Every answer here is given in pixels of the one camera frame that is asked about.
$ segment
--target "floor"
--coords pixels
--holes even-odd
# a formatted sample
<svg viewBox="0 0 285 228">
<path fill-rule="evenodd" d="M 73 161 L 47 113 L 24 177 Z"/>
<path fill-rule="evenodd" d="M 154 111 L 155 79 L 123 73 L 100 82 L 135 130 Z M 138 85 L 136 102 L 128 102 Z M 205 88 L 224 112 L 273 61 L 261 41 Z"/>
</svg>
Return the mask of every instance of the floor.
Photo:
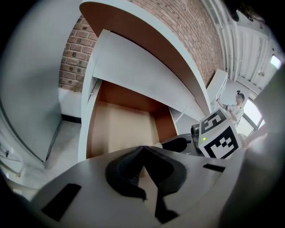
<svg viewBox="0 0 285 228">
<path fill-rule="evenodd" d="M 155 120 L 148 112 L 98 102 L 91 156 L 159 142 Z"/>
<path fill-rule="evenodd" d="M 35 192 L 45 184 L 65 172 L 77 163 L 77 151 L 81 124 L 62 121 L 57 137 L 45 162 L 45 169 L 26 167 L 22 173 L 22 184 L 35 189 Z"/>
</svg>

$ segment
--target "white cabinet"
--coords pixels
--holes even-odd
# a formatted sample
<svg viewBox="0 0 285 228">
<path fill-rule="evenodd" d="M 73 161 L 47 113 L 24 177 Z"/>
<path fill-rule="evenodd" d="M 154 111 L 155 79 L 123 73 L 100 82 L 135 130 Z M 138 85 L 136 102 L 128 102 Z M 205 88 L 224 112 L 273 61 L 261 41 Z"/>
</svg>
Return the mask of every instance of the white cabinet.
<svg viewBox="0 0 285 228">
<path fill-rule="evenodd" d="M 197 120 L 204 117 L 191 92 L 160 60 L 128 39 L 103 30 L 91 54 L 83 83 L 78 161 L 109 153 L 110 144 L 104 144 L 104 140 L 112 138 L 118 129 L 121 130 L 112 138 L 113 142 L 120 143 L 118 139 L 124 138 L 124 132 L 132 138 L 144 131 L 142 141 L 138 140 L 140 145 L 153 145 L 176 136 L 169 107 Z M 143 118 L 136 122 L 138 115 Z M 126 122 L 128 126 L 122 126 L 126 116 L 130 116 Z M 98 140 L 104 135 L 108 138 Z M 104 145 L 95 150 L 99 148 L 95 142 Z"/>
<path fill-rule="evenodd" d="M 216 73 L 207 88 L 207 93 L 210 102 L 215 101 L 218 98 L 218 96 L 220 96 L 223 93 L 223 91 L 226 88 L 227 78 L 228 78 L 227 72 L 222 71 L 220 69 L 216 70 Z"/>
<path fill-rule="evenodd" d="M 93 76 L 143 94 L 183 112 L 191 92 L 160 60 L 117 34 L 109 33 Z"/>
<path fill-rule="evenodd" d="M 195 119 L 183 114 L 179 120 L 175 123 L 178 134 L 189 134 L 191 133 L 191 127 L 194 124 L 199 123 Z"/>
</svg>

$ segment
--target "curved wooden shelf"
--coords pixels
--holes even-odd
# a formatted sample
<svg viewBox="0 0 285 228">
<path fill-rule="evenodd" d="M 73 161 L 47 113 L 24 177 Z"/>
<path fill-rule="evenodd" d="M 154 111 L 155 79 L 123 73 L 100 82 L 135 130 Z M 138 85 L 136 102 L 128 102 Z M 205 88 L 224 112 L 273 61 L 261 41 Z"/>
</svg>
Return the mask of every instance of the curved wooden shelf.
<svg viewBox="0 0 285 228">
<path fill-rule="evenodd" d="M 110 30 L 143 47 L 165 64 L 191 91 L 207 115 L 210 101 L 198 68 L 180 40 L 146 10 L 121 0 L 85 0 L 80 11 L 99 37 Z"/>
<path fill-rule="evenodd" d="M 168 107 L 125 87 L 98 79 L 80 133 L 81 160 L 177 135 Z"/>
</svg>

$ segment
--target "woman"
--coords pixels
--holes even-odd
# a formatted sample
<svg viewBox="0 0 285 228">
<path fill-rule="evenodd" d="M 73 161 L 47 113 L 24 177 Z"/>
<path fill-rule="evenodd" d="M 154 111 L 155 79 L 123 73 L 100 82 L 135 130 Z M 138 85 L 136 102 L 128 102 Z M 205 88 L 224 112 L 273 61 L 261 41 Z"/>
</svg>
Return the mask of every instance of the woman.
<svg viewBox="0 0 285 228">
<path fill-rule="evenodd" d="M 217 99 L 219 105 L 226 110 L 234 126 L 237 127 L 240 123 L 240 119 L 244 114 L 244 108 L 242 103 L 244 102 L 244 95 L 240 93 L 240 90 L 237 91 L 236 95 L 236 105 L 225 105 L 220 101 L 220 98 Z"/>
</svg>

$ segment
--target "white wall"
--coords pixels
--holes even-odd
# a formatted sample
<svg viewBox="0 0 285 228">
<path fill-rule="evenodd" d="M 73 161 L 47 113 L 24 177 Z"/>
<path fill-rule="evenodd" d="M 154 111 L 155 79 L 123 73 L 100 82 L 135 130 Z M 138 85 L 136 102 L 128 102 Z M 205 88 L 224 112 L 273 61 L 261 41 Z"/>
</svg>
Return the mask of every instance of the white wall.
<svg viewBox="0 0 285 228">
<path fill-rule="evenodd" d="M 59 88 L 58 98 L 61 114 L 81 118 L 81 97 L 81 93 Z"/>
<path fill-rule="evenodd" d="M 173 117 L 173 120 L 176 122 L 176 120 L 179 118 L 179 116 L 180 116 L 182 113 L 179 112 L 179 111 L 177 111 L 177 110 L 175 110 L 175 109 L 173 109 L 173 108 L 170 108 L 170 107 L 169 107 L 169 110 L 170 110 L 170 112 L 171 112 L 171 115 L 172 115 L 172 117 Z"/>
<path fill-rule="evenodd" d="M 235 81 L 227 81 L 226 89 L 224 90 L 224 93 L 221 97 L 221 102 L 223 104 L 227 105 L 235 105 L 236 104 L 236 94 L 237 91 L 240 90 L 241 93 L 244 94 L 244 103 L 243 106 L 245 106 L 246 101 L 249 97 L 249 89 L 245 87 L 244 85 L 240 84 L 239 82 Z"/>
<path fill-rule="evenodd" d="M 94 0 L 93 2 L 111 5 L 115 8 L 129 12 L 130 14 L 133 14 L 141 20 L 145 21 L 147 24 L 151 25 L 154 29 L 161 33 L 181 54 L 181 56 L 184 58 L 184 60 L 187 62 L 190 69 L 192 70 L 193 75 L 188 75 L 191 80 L 191 85 L 189 86 L 191 87 L 190 90 L 193 90 L 193 92 L 196 91 L 194 96 L 196 102 L 199 104 L 198 106 L 200 106 L 203 112 L 207 114 L 211 111 L 206 86 L 203 82 L 203 79 L 200 75 L 195 61 L 193 60 L 187 49 L 184 47 L 182 42 L 179 40 L 179 38 L 165 24 L 163 24 L 159 18 L 156 18 L 147 10 L 125 0 Z"/>
<path fill-rule="evenodd" d="M 93 75 L 183 112 L 191 103 L 203 114 L 189 89 L 159 59 L 135 43 L 109 33 Z"/>
<path fill-rule="evenodd" d="M 61 120 L 59 70 L 66 41 L 80 16 L 80 3 L 37 2 L 15 29 L 1 62 L 0 99 L 11 132 L 5 137 L 15 137 L 16 132 L 26 148 L 19 150 L 13 139 L 8 143 L 42 161 Z"/>
<path fill-rule="evenodd" d="M 183 114 L 182 117 L 175 124 L 178 134 L 188 134 L 191 133 L 192 125 L 197 123 L 199 122 L 196 121 L 195 119 Z"/>
<path fill-rule="evenodd" d="M 23 167 L 23 158 L 7 143 L 4 136 L 0 132 L 0 161 L 13 171 L 20 173 Z"/>
</svg>

